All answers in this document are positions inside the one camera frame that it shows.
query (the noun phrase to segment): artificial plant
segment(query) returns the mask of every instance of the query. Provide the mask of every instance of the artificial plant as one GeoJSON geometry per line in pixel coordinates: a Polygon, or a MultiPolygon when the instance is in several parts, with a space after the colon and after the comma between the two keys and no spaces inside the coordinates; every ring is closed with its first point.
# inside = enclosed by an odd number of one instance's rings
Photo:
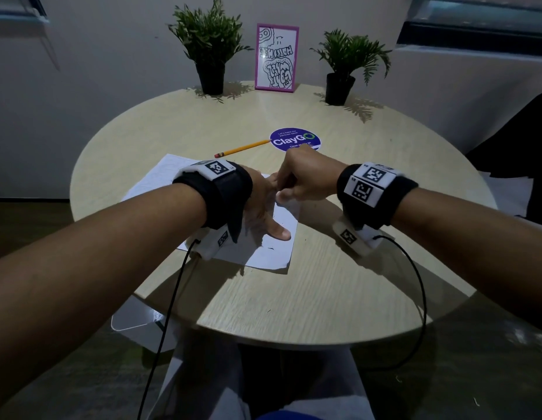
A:
{"type": "Polygon", "coordinates": [[[225,16],[222,0],[213,0],[206,13],[190,10],[186,4],[183,9],[176,6],[173,15],[176,24],[168,28],[185,47],[185,55],[197,65],[221,69],[239,51],[253,50],[240,44],[242,22],[239,15],[225,16]]]}
{"type": "Polygon", "coordinates": [[[378,70],[378,61],[381,59],[386,65],[386,74],[390,71],[390,58],[387,55],[391,50],[384,50],[385,44],[379,41],[370,41],[368,35],[349,36],[336,29],[325,32],[325,42],[320,42],[323,49],[310,48],[325,59],[337,74],[340,80],[346,81],[350,74],[364,68],[364,82],[368,85],[372,75],[378,70]]]}

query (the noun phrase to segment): wristband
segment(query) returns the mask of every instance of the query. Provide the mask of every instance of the wristband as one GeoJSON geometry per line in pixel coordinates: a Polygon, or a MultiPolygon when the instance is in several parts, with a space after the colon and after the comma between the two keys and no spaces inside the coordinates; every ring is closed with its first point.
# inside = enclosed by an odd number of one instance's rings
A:
{"type": "Polygon", "coordinates": [[[401,171],[366,162],[348,166],[337,180],[337,197],[355,230],[390,225],[401,200],[418,184],[401,171]]]}
{"type": "Polygon", "coordinates": [[[189,185],[205,200],[204,227],[218,230],[228,225],[232,241],[238,242],[243,209],[253,190],[244,168],[223,160],[201,161],[180,169],[172,183],[189,185]]]}

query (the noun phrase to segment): black plant pot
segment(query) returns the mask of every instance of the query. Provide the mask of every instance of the black plant pot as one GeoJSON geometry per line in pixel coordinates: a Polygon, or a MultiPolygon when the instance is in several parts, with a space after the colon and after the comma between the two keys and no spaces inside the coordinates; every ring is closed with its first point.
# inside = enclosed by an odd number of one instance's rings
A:
{"type": "Polygon", "coordinates": [[[222,69],[214,66],[197,65],[197,73],[201,80],[201,88],[205,94],[220,96],[224,91],[224,65],[222,69]]]}
{"type": "Polygon", "coordinates": [[[333,106],[342,106],[349,97],[350,89],[354,85],[355,78],[349,75],[344,79],[336,73],[327,74],[327,87],[325,89],[325,103],[333,106]]]}

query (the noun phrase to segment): pencil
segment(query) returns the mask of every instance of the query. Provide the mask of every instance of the pencil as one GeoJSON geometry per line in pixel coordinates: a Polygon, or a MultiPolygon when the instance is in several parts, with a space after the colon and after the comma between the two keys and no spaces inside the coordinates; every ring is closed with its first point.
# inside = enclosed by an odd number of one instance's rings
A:
{"type": "Polygon", "coordinates": [[[260,146],[262,144],[268,143],[269,141],[270,140],[261,140],[261,141],[258,141],[257,143],[251,143],[251,144],[248,144],[246,146],[238,147],[237,149],[232,149],[232,150],[228,150],[226,152],[217,153],[214,156],[215,156],[215,158],[221,158],[223,156],[228,156],[228,155],[231,155],[233,153],[241,152],[242,150],[251,149],[252,147],[260,146]]]}

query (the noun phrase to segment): potted plant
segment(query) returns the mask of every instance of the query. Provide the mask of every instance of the potted plant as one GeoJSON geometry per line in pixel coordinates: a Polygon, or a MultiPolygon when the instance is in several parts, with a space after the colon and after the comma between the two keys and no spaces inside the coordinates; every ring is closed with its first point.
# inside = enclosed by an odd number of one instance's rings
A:
{"type": "Polygon", "coordinates": [[[176,24],[168,28],[185,47],[185,55],[195,62],[203,92],[218,96],[223,92],[224,65],[242,50],[253,50],[240,45],[242,22],[238,17],[224,15],[222,0],[213,0],[211,9],[190,10],[176,6],[176,24]]]}
{"type": "Polygon", "coordinates": [[[390,58],[387,55],[391,50],[384,50],[385,44],[379,41],[370,41],[368,35],[355,35],[350,37],[339,29],[325,32],[325,42],[320,42],[323,49],[310,48],[325,59],[333,69],[327,75],[327,88],[325,103],[334,106],[345,104],[355,78],[350,74],[364,68],[364,82],[368,85],[370,78],[378,70],[378,61],[381,59],[386,65],[386,74],[390,71],[390,58]]]}

